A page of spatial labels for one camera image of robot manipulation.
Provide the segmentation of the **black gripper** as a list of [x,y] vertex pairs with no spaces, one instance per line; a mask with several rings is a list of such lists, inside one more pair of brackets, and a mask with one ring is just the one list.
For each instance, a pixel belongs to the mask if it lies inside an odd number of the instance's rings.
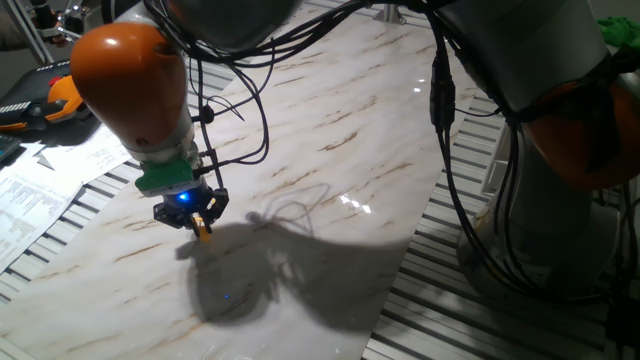
[[153,207],[156,221],[176,229],[193,230],[192,214],[199,212],[206,232],[211,234],[211,226],[222,216],[229,203],[229,194],[226,188],[212,189],[206,183],[200,183],[194,188],[164,195],[163,200]]

